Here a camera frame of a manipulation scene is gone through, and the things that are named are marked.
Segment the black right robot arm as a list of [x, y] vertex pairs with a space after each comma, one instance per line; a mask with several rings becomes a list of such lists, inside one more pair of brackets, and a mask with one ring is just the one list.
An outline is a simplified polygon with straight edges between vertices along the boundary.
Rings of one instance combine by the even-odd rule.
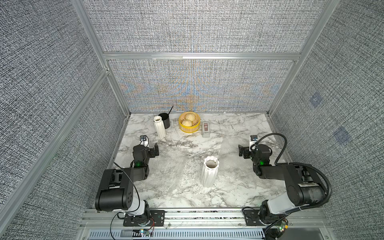
[[266, 145], [239, 148], [239, 156], [253, 162], [253, 171], [265, 180], [285, 183], [286, 191], [278, 197], [265, 200], [258, 212], [259, 221], [271, 226], [289, 214], [326, 204], [332, 194], [328, 178], [318, 169], [303, 163], [270, 164], [272, 150]]

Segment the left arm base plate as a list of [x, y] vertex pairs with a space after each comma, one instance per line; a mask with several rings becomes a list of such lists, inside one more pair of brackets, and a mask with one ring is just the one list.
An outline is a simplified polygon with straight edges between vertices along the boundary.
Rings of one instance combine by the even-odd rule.
[[126, 215], [124, 218], [124, 227], [144, 227], [149, 228], [151, 226], [163, 227], [165, 220], [165, 211], [163, 210], [150, 210], [143, 215], [131, 216]]

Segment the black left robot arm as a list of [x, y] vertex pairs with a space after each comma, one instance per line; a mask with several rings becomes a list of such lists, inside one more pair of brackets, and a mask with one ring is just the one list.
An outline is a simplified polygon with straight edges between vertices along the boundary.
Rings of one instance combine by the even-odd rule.
[[147, 226], [151, 221], [150, 207], [139, 196], [135, 182], [148, 178], [149, 160], [159, 155], [158, 144], [153, 148], [136, 145], [133, 147], [134, 160], [129, 168], [117, 166], [116, 169], [105, 170], [96, 194], [96, 210], [120, 210], [125, 215], [125, 226]]

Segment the white ribbed wide vase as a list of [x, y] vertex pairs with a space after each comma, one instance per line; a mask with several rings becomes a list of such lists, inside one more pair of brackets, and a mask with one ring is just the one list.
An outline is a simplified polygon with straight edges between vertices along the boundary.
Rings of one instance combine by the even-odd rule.
[[219, 160], [214, 156], [209, 156], [204, 159], [201, 184], [204, 188], [211, 188], [219, 171]]

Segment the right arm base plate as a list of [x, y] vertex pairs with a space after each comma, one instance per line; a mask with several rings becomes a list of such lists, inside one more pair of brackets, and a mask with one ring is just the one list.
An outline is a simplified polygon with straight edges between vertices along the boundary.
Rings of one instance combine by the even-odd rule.
[[268, 226], [260, 220], [259, 210], [253, 209], [253, 208], [244, 208], [242, 209], [242, 213], [244, 216], [246, 226], [248, 227]]

